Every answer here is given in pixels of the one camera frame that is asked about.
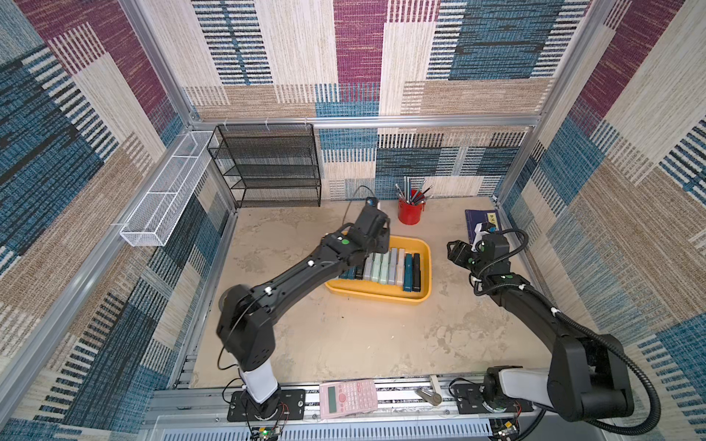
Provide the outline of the beige pliers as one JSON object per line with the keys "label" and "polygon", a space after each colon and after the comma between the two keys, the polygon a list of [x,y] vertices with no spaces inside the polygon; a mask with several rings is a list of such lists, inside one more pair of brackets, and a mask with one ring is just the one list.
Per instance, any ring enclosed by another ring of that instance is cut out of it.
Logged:
{"label": "beige pliers", "polygon": [[395,272],[395,284],[398,287],[404,286],[404,271],[406,270],[406,250],[404,248],[397,249],[397,262]]}

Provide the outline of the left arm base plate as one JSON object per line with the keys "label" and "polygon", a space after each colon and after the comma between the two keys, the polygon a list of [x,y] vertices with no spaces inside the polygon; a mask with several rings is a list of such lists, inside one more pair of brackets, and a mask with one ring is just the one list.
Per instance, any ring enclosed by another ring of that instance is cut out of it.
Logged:
{"label": "left arm base plate", "polygon": [[248,391],[236,391],[232,394],[226,419],[229,423],[299,421],[303,420],[305,403],[304,389],[278,389],[262,404]]}

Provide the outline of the red pen cup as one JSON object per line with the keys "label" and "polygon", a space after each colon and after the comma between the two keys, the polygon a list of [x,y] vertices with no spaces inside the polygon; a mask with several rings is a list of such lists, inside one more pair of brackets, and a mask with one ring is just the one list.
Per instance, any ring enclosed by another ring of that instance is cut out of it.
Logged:
{"label": "red pen cup", "polygon": [[416,225],[420,222],[425,203],[417,205],[407,203],[406,200],[398,200],[398,220],[404,225]]}

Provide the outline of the yellow plastic storage tray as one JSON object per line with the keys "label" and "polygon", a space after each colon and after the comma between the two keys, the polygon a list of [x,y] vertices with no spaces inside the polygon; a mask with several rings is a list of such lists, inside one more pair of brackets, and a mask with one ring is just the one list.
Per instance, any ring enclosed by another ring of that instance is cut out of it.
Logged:
{"label": "yellow plastic storage tray", "polygon": [[334,294],[375,301],[391,301],[403,304],[419,304],[432,292],[432,254],[429,245],[417,238],[392,235],[390,246],[404,248],[406,252],[420,255],[420,292],[404,291],[396,285],[381,285],[372,281],[332,279],[325,286]]}

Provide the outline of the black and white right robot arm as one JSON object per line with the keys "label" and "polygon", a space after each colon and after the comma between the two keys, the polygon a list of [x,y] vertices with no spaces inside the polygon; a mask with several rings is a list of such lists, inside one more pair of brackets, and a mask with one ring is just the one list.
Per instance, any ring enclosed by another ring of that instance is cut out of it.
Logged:
{"label": "black and white right robot arm", "polygon": [[479,244],[447,244],[447,257],[469,272],[474,294],[516,316],[552,357],[547,369],[487,369],[482,396],[491,409],[526,401],[567,422],[636,437],[655,429],[662,406],[652,381],[610,334],[598,334],[561,312],[510,268],[514,255],[504,233],[487,233]]}

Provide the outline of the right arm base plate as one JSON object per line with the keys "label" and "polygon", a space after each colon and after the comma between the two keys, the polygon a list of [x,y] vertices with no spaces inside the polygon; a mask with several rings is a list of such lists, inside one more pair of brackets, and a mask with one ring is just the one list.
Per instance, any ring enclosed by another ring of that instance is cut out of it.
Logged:
{"label": "right arm base plate", "polygon": [[448,390],[461,415],[485,415],[486,413],[524,415],[535,410],[531,402],[509,398],[502,393],[485,391],[483,384],[467,379],[453,380]]}

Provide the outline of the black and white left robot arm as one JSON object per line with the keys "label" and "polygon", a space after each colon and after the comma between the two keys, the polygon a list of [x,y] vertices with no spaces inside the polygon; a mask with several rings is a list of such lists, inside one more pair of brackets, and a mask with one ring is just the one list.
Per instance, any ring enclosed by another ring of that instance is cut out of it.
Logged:
{"label": "black and white left robot arm", "polygon": [[275,351],[274,325],[311,291],[357,268],[390,245],[390,218],[375,197],[366,198],[355,222],[324,235],[302,261],[255,287],[236,285],[224,292],[216,334],[230,353],[244,383],[244,408],[261,418],[279,407],[281,386],[270,357]]}

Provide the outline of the pink calculator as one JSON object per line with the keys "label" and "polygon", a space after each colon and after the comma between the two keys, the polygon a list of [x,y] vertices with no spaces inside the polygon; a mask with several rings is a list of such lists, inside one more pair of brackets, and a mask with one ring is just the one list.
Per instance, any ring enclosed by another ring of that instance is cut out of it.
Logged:
{"label": "pink calculator", "polygon": [[328,382],[319,385],[320,416],[335,419],[378,409],[378,395],[373,380]]}

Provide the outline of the dark blue book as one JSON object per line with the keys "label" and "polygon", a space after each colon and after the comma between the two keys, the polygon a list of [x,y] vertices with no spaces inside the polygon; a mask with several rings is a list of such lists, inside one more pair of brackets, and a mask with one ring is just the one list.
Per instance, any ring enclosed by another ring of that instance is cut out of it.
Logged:
{"label": "dark blue book", "polygon": [[498,217],[498,211],[480,211],[479,209],[467,209],[465,211],[465,220],[468,230],[469,243],[473,244],[476,236],[476,225],[481,223],[492,223],[496,230],[501,230],[501,222]]}

